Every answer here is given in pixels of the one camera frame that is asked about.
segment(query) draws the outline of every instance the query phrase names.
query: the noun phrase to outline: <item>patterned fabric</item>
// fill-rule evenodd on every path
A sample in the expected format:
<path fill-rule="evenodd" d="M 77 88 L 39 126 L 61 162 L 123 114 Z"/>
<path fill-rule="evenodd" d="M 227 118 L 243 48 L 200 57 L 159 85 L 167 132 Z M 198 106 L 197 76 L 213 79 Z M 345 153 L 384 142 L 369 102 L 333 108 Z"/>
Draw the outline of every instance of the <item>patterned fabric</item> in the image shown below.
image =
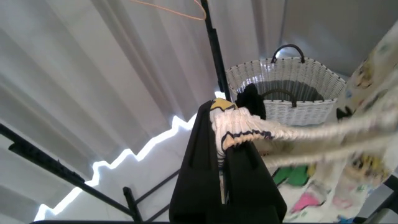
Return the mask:
<path fill-rule="evenodd" d="M 348 80 L 327 124 L 318 127 L 264 121 L 216 99 L 210 119 L 219 166 L 225 150 L 244 141 L 275 147 L 260 153 L 287 204 L 284 222 L 351 223 L 398 165 L 397 64 L 395 24 Z"/>

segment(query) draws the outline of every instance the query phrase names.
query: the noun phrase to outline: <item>orange wire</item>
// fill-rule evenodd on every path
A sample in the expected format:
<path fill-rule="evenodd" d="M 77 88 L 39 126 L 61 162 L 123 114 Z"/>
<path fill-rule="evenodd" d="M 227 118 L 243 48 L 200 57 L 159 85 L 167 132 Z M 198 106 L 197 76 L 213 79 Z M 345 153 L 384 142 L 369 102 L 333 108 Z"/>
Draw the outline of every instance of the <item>orange wire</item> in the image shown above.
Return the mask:
<path fill-rule="evenodd" d="M 189 15 L 187 15 L 187 14 L 184 14 L 184 13 L 181 13 L 181 12 L 177 12 L 177 11 L 168 9 L 168 8 L 166 8 L 166 7 L 158 6 L 158 5 L 155 5 L 155 4 L 148 3 L 148 2 L 142 2 L 142 1 L 138 1 L 138 0 L 130 0 L 130 1 L 131 1 L 131 2 L 140 3 L 140 4 L 145 4 L 145 5 L 147 5 L 147 6 L 156 7 L 156 8 L 158 8 L 158 9 L 163 9 L 163 10 L 165 10 L 165 11 L 168 11 L 168 12 L 171 12 L 171 13 L 174 13 L 174 14 L 177 14 L 177 15 L 180 15 L 180 16 L 184 16 L 184 17 L 187 17 L 187 18 L 190 18 L 190 19 L 205 20 L 206 17 L 207 17 L 205 9 L 203 8 L 203 6 L 202 6 L 197 0 L 193 0 L 193 1 L 194 1 L 198 6 L 200 6 L 200 9 L 203 11 L 203 18 L 199 18 L 199 17 L 195 17 L 195 16 L 189 16 Z"/>

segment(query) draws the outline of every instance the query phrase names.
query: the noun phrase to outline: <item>black handle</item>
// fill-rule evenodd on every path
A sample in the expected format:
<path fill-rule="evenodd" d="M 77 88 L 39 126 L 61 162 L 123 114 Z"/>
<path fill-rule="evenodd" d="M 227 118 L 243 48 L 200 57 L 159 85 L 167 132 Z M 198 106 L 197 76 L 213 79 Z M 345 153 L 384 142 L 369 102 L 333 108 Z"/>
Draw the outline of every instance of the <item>black handle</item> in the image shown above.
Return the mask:
<path fill-rule="evenodd" d="M 270 95 L 271 93 L 277 93 L 277 92 L 288 94 L 291 97 L 291 99 L 292 99 L 292 107 L 293 108 L 297 107 L 297 99 L 296 99 L 296 97 L 293 95 L 293 93 L 291 93 L 291 92 L 289 92 L 287 90 L 282 90 L 282 89 L 269 90 L 269 91 L 266 91 L 265 93 L 263 93 L 261 96 L 264 98 L 266 95 Z"/>
<path fill-rule="evenodd" d="M 293 47 L 293 48 L 295 48 L 295 49 L 299 52 L 299 54 L 300 54 L 300 56 L 301 56 L 301 63 L 304 63 L 304 62 L 305 62 L 305 60 L 304 60 L 304 54 L 303 54 L 303 52 L 301 51 L 301 49 L 300 49 L 299 47 L 297 47 L 297 46 L 294 45 L 294 44 L 286 44 L 286 45 L 280 46 L 280 47 L 275 51 L 274 56 L 272 56 L 271 63 L 275 63 L 275 62 L 276 62 L 276 54 L 277 54 L 280 50 L 284 49 L 285 47 Z"/>

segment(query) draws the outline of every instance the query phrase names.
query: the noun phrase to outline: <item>white curtain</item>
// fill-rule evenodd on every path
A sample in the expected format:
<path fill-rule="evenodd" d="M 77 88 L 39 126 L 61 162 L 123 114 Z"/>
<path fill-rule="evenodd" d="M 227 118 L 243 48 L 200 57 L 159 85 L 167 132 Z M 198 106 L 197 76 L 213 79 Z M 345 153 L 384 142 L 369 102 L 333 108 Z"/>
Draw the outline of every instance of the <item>white curtain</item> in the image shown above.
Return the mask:
<path fill-rule="evenodd" d="M 148 2 L 201 16 L 193 1 Z M 209 2 L 226 68 L 272 55 L 284 4 Z M 204 21 L 128 0 L 0 1 L 0 122 L 86 180 L 95 161 L 138 154 L 217 89 Z M 1 171 L 0 197 L 29 211 L 0 206 L 1 217 L 31 222 L 38 205 L 54 207 L 71 186 L 1 143 L 0 169 L 16 168 Z"/>

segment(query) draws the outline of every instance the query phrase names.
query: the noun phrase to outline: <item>basket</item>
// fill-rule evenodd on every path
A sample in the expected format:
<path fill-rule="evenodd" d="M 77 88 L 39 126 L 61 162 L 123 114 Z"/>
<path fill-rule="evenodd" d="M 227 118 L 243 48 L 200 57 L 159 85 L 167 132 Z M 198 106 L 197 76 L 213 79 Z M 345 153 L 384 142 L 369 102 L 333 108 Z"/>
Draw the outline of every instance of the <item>basket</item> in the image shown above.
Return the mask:
<path fill-rule="evenodd" d="M 297 49 L 300 57 L 276 59 L 285 47 Z M 279 47 L 272 58 L 231 67 L 226 79 L 234 101 L 253 83 L 264 97 L 267 119 L 291 126 L 323 123 L 346 84 L 322 63 L 305 58 L 293 44 Z"/>

